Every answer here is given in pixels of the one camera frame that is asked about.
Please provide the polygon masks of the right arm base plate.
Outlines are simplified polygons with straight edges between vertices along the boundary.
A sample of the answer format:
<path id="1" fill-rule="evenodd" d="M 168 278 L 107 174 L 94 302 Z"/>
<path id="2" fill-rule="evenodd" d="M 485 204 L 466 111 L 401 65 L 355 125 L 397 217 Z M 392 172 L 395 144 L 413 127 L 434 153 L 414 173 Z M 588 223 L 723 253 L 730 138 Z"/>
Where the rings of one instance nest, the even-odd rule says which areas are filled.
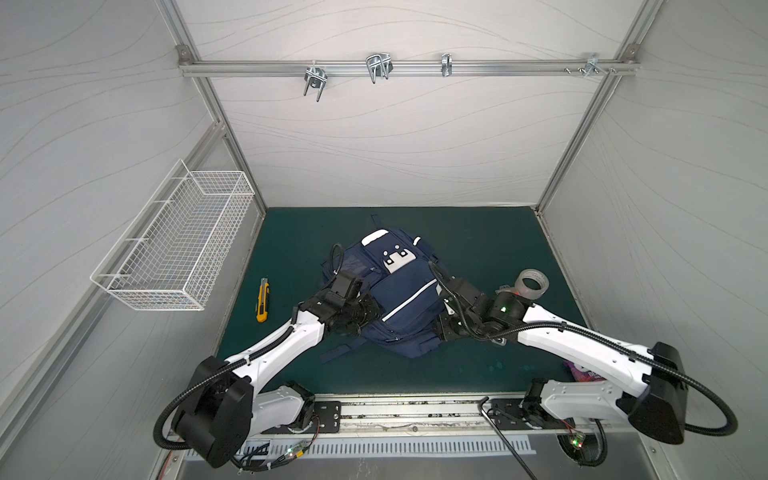
<path id="1" fill-rule="evenodd" d="M 494 398 L 490 418 L 501 430 L 565 430 L 566 424 L 538 403 L 521 398 Z"/>

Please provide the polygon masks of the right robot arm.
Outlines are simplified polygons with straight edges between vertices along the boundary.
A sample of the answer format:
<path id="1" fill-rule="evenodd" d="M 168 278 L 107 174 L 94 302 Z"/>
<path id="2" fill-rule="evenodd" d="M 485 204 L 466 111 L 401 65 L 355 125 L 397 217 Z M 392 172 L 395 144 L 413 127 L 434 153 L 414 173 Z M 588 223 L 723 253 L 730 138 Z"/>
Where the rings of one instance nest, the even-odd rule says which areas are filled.
<path id="1" fill-rule="evenodd" d="M 732 408 L 684 371 L 679 352 L 658 342 L 631 344 L 568 321 L 511 291 L 488 296 L 463 278 L 438 278 L 439 292 L 458 326 L 478 341 L 509 340 L 556 355 L 599 376 L 597 382 L 547 381 L 536 387 L 535 408 L 557 419 L 627 422 L 658 442 L 679 445 L 687 433 L 726 437 L 738 429 Z M 724 416 L 721 426 L 686 420 L 690 391 Z"/>

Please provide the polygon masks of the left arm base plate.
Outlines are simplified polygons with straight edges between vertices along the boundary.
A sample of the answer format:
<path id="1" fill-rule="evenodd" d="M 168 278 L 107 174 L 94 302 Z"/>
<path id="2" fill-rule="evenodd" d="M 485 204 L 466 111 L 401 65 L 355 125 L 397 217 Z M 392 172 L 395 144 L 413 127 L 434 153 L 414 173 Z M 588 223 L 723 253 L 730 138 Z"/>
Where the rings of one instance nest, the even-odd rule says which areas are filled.
<path id="1" fill-rule="evenodd" d="M 299 419 L 300 433 L 338 433 L 342 404 L 339 401 L 310 402 Z"/>

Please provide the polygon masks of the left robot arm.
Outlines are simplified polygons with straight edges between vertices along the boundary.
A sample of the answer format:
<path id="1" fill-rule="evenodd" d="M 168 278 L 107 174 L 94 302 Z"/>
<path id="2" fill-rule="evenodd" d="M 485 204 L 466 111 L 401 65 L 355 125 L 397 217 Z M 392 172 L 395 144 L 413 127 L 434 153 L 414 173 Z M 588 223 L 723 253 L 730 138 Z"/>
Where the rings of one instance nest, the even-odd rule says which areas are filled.
<path id="1" fill-rule="evenodd" d="M 351 252 L 340 244 L 332 246 L 330 279 L 294 306 L 289 320 L 272 334 L 225 361 L 203 360 L 187 388 L 159 414 L 154 443 L 168 451 L 193 450 L 218 468 L 241 463 L 236 455 L 254 431 L 305 425 L 313 394 L 294 384 L 263 389 L 327 333 L 357 331 L 379 318 L 381 309 L 364 292 L 362 274 L 348 258 Z"/>

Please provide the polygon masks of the navy blue student backpack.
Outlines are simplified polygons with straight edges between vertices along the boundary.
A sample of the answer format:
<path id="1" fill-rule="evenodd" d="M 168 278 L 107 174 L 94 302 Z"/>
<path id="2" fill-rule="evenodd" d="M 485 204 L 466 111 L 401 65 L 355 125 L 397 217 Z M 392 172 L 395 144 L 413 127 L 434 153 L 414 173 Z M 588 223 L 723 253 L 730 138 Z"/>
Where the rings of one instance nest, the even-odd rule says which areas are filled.
<path id="1" fill-rule="evenodd" d="M 418 235 L 387 227 L 372 216 L 375 230 L 322 264 L 323 281 L 347 271 L 362 279 L 361 292 L 378 306 L 378 314 L 365 320 L 356 338 L 321 356 L 328 363 L 371 343 L 406 358 L 418 358 L 436 349 L 441 339 L 436 321 L 446 311 L 441 287 L 430 263 L 441 262 L 430 244 Z"/>

